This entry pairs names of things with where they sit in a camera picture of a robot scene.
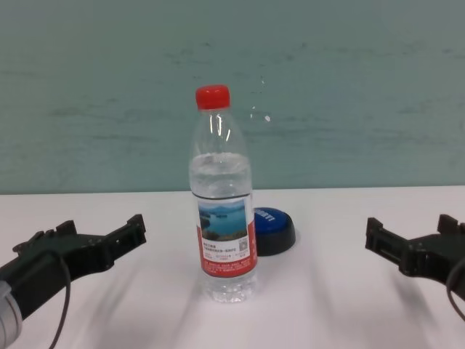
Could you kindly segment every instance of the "white table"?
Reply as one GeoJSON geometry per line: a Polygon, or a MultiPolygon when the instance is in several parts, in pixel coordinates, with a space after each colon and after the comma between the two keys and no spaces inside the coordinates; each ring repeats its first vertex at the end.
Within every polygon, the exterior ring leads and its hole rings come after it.
{"type": "MultiPolygon", "coordinates": [[[[440,213],[465,221],[464,199],[463,187],[259,190],[255,206],[289,213],[298,239],[259,259],[259,293],[237,305],[200,293],[189,193],[0,196],[0,263],[16,243],[64,220],[106,234],[141,213],[147,244],[73,282],[58,348],[462,349],[465,324],[445,287],[402,276],[364,246],[367,217],[412,238],[435,232],[440,213]]],[[[28,318],[11,348],[47,348],[63,297],[28,318]]]]}

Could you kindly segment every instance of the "blue lid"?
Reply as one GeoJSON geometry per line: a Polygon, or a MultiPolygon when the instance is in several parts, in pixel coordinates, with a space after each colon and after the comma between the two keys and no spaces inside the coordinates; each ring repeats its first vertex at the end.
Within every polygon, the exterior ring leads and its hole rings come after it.
{"type": "Polygon", "coordinates": [[[290,249],[296,241],[292,219],[279,209],[255,209],[256,249],[259,256],[271,256],[290,249]]]}

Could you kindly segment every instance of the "water bottle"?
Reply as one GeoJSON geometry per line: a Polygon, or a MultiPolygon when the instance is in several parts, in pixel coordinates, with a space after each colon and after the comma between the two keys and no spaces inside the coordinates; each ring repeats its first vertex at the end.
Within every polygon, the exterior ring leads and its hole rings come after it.
{"type": "Polygon", "coordinates": [[[256,288],[251,167],[224,85],[195,93],[200,118],[189,165],[195,197],[203,290],[218,302],[242,302],[256,288]]]}

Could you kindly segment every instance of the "lake photo on label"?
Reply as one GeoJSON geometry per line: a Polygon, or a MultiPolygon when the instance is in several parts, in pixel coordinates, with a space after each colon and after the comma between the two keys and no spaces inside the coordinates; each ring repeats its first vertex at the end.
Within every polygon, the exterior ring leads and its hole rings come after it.
{"type": "Polygon", "coordinates": [[[212,241],[231,241],[247,236],[244,200],[232,203],[198,204],[202,237],[212,241]]]}

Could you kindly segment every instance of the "teal wall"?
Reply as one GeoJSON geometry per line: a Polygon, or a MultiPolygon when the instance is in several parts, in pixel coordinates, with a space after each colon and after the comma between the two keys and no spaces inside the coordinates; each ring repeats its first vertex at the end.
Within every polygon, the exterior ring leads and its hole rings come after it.
{"type": "Polygon", "coordinates": [[[465,183],[463,0],[3,0],[1,193],[184,190],[224,83],[255,188],[465,183]]]}

